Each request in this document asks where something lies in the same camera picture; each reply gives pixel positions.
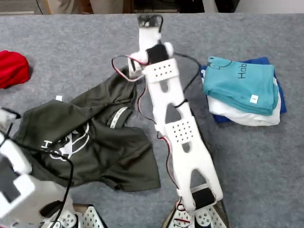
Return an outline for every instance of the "gray felt surface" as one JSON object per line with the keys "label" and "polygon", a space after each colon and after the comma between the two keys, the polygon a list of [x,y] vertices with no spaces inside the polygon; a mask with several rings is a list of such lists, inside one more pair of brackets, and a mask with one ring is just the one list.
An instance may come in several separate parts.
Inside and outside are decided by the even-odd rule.
{"label": "gray felt surface", "polygon": [[[267,56],[275,65],[288,109],[278,126],[215,124],[200,79],[186,96],[214,153],[233,227],[302,228],[304,15],[190,14],[164,19],[163,41],[202,63],[211,55],[233,60]],[[22,113],[56,95],[68,101],[110,76],[112,57],[138,49],[136,16],[2,17],[0,49],[24,54],[34,69],[29,82],[0,90],[0,105]],[[197,67],[177,60],[186,85]],[[148,95],[142,108],[151,114]],[[144,126],[153,142],[161,189],[125,193],[89,183],[71,191],[75,202],[93,203],[110,228],[159,228],[177,199],[165,169],[166,145],[156,139],[151,123]]]}

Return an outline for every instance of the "teal t-shirt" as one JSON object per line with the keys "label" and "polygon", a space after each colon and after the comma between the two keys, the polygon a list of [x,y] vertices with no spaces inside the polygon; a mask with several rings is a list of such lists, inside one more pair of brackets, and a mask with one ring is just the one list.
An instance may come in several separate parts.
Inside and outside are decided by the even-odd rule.
{"label": "teal t-shirt", "polygon": [[279,88],[274,66],[209,57],[204,93],[246,113],[272,115]]}

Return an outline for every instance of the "robotic arm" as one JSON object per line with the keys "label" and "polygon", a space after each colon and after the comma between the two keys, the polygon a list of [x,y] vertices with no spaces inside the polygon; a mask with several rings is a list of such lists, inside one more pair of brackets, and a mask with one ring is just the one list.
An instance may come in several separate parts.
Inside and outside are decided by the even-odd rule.
{"label": "robotic arm", "polygon": [[[161,18],[160,26],[157,21],[158,17]],[[212,206],[222,200],[223,192],[211,155],[202,141],[195,117],[184,97],[177,62],[172,58],[172,44],[161,43],[162,16],[139,16],[138,22],[139,52],[131,54],[131,57],[140,60],[147,66],[143,67],[129,59],[130,78],[145,75],[153,103],[155,130],[170,141],[174,177],[178,187],[177,194],[181,197],[184,209],[192,220],[197,216],[198,221],[202,211],[207,208],[213,209]],[[162,90],[161,82],[167,83],[168,91]],[[166,123],[169,104],[173,104],[180,113],[179,121]],[[188,151],[184,151],[184,144],[189,145]],[[191,174],[194,170],[199,171],[206,183],[190,189]]]}
{"label": "robotic arm", "polygon": [[[16,119],[14,113],[0,109],[0,218],[16,222],[40,224],[48,227],[62,207],[66,190],[51,181],[40,181],[29,174],[32,167],[23,152],[3,130]],[[70,222],[58,221],[66,228],[76,224],[73,202],[67,196],[61,217],[70,216]]]}

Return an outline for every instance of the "red fabric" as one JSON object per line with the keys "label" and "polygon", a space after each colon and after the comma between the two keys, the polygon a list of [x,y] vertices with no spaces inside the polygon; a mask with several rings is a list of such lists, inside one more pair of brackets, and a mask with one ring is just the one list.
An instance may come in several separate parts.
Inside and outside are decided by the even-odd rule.
{"label": "red fabric", "polygon": [[0,88],[7,88],[29,80],[29,63],[21,54],[0,52]]}

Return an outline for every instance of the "white graphic print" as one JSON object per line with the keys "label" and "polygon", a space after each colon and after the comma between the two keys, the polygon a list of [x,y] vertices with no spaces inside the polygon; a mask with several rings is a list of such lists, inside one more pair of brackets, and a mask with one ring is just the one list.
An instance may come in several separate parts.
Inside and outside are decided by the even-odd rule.
{"label": "white graphic print", "polygon": [[[89,123],[86,123],[86,129],[85,129],[85,132],[83,135],[80,135],[80,133],[76,130],[71,132],[64,139],[59,141],[59,143],[64,141],[64,143],[66,142],[66,144],[63,147],[61,147],[57,150],[54,150],[54,152],[70,159],[74,153],[77,153],[82,148],[84,148],[85,145],[87,144],[87,142],[89,141],[90,136],[87,134],[89,129],[90,129]],[[42,148],[47,148],[48,144],[52,143],[51,141],[48,141],[48,140],[45,140],[44,142],[45,142],[45,145],[42,145],[41,146]],[[57,157],[57,156],[54,156],[51,154],[50,154],[50,157],[53,159],[60,159],[64,162],[66,162],[66,160],[64,160],[61,157]]]}

